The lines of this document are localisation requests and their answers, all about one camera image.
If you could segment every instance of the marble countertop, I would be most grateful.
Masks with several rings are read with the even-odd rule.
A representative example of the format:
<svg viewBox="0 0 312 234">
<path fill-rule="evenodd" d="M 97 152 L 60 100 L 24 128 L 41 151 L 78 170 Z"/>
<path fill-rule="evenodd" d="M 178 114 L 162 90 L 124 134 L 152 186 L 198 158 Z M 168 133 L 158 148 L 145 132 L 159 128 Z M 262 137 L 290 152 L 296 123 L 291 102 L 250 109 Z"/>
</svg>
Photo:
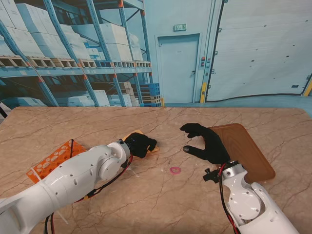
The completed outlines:
<svg viewBox="0 0 312 234">
<path fill-rule="evenodd" d="M 218 185 L 202 179 L 213 166 L 181 150 L 203 146 L 179 130 L 188 122 L 241 123 L 276 171 L 262 185 L 301 234 L 311 233 L 312 119 L 300 109 L 19 107 L 0 125 L 0 198 L 33 185 L 25 173 L 71 138 L 89 149 L 140 129 L 160 151 L 135 158 L 94 198 L 62 208 L 69 224 L 55 214 L 56 234 L 232 234 Z"/>
</svg>

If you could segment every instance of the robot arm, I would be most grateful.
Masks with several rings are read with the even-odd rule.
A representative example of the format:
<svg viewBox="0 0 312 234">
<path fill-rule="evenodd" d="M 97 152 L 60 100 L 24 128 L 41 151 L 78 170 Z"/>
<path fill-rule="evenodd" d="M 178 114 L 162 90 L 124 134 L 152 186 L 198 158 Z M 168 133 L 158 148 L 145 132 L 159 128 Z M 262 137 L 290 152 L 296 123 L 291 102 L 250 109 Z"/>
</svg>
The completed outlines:
<svg viewBox="0 0 312 234">
<path fill-rule="evenodd" d="M 131 134 L 125 141 L 93 147 L 63 162 L 37 184 L 0 200 L 1 233 L 30 233 L 51 213 L 94 192 L 98 181 L 119 176 L 130 164 L 132 153 L 144 157 L 147 147 L 152 151 L 156 143 L 145 135 Z"/>
<path fill-rule="evenodd" d="M 206 169 L 204 180 L 220 183 L 222 203 L 235 233 L 242 234 L 299 234 L 290 223 L 267 191 L 258 183 L 245 182 L 247 171 L 237 161 L 230 162 L 230 157 L 220 139 L 211 129 L 199 124 L 185 124 L 181 130 L 189 133 L 188 137 L 203 136 L 204 150 L 185 146 L 183 150 L 214 164 L 221 164 L 217 170 Z M 230 189 L 229 202 L 223 200 L 222 184 Z"/>
</svg>

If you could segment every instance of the door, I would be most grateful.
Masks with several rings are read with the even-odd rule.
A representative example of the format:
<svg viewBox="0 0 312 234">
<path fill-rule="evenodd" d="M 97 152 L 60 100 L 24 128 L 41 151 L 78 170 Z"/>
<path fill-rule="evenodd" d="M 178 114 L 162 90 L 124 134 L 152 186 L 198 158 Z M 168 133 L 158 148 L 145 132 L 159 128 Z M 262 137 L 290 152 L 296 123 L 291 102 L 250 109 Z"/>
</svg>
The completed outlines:
<svg viewBox="0 0 312 234">
<path fill-rule="evenodd" d="M 166 103 L 193 102 L 199 34 L 159 37 L 160 79 Z"/>
</svg>

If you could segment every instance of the black glove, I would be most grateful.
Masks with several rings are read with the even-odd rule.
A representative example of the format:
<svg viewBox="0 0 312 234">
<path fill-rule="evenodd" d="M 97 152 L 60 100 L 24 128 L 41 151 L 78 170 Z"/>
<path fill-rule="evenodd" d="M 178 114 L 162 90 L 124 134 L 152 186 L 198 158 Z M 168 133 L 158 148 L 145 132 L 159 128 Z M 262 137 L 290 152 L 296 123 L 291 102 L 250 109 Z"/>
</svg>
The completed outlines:
<svg viewBox="0 0 312 234">
<path fill-rule="evenodd" d="M 132 133 L 125 140 L 130 152 L 139 158 L 144 158 L 147 154 L 147 150 L 153 151 L 156 147 L 157 141 L 148 138 L 144 134 Z"/>
<path fill-rule="evenodd" d="M 230 161 L 230 156 L 226 151 L 219 135 L 210 128 L 201 126 L 199 123 L 187 123 L 184 124 L 180 130 L 188 133 L 188 138 L 202 136 L 205 140 L 204 150 L 186 145 L 183 147 L 184 152 L 192 154 L 203 160 L 208 160 L 213 164 L 223 164 Z"/>
</svg>

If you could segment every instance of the warehouse backdrop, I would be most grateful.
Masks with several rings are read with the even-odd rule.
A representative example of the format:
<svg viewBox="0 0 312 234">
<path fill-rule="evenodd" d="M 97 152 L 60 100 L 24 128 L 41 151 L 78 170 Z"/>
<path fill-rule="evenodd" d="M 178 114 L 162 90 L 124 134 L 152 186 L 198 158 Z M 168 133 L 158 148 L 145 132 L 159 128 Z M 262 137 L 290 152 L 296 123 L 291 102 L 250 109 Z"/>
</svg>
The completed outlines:
<svg viewBox="0 0 312 234">
<path fill-rule="evenodd" d="M 310 0 L 0 0 L 0 100 L 13 109 L 308 98 L 311 10 Z"/>
</svg>

